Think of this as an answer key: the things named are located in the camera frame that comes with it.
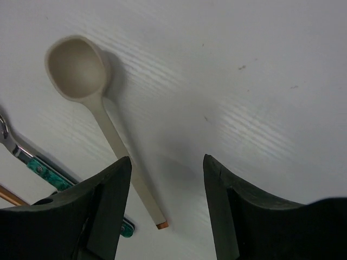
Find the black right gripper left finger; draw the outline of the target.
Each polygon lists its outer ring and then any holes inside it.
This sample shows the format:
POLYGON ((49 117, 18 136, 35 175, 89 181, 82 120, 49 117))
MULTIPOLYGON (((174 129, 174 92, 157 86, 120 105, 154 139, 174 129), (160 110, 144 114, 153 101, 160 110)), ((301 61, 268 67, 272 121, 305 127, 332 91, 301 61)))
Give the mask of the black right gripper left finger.
POLYGON ((1 259, 114 259, 131 171, 123 157, 35 204, 1 209, 1 259))

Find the silver spoon green handle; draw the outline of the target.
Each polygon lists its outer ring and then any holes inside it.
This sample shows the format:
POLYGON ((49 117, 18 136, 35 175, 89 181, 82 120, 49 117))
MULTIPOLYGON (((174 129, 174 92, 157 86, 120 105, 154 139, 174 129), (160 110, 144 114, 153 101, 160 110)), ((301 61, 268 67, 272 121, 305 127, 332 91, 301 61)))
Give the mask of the silver spoon green handle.
POLYGON ((65 191, 80 183, 76 178, 28 145, 23 139, 16 136, 3 112, 1 112, 1 144, 11 155, 24 163, 28 169, 55 187, 57 192, 65 191))

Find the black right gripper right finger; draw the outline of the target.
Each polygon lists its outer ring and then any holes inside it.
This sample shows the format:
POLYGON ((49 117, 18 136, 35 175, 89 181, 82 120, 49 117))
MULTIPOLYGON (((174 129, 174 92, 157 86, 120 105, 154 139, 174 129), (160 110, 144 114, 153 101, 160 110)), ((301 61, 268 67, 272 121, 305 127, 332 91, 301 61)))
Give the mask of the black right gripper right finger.
POLYGON ((346 199, 299 204, 203 159, 218 259, 346 259, 346 199))

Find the beige ceramic spoon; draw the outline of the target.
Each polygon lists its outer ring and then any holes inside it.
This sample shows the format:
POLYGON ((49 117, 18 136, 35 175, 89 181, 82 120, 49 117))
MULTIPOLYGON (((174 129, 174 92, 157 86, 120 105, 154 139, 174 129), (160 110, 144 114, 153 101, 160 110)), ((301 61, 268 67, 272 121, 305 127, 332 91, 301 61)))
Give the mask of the beige ceramic spoon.
POLYGON ((157 229, 168 228, 169 222, 155 200, 143 170, 137 166, 106 112, 103 98, 114 75, 106 52, 84 36, 70 35, 51 45, 44 63, 47 75, 60 95, 84 105, 92 113, 115 156, 130 158, 132 186, 157 229))

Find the copper spoon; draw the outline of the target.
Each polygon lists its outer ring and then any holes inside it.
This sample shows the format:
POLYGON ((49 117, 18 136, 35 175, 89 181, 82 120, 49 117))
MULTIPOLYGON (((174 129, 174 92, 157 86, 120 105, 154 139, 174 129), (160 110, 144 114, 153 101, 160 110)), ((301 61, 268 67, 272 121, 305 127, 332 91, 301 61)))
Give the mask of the copper spoon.
POLYGON ((0 186, 0 197, 15 206, 29 205, 23 199, 21 199, 2 185, 0 186))

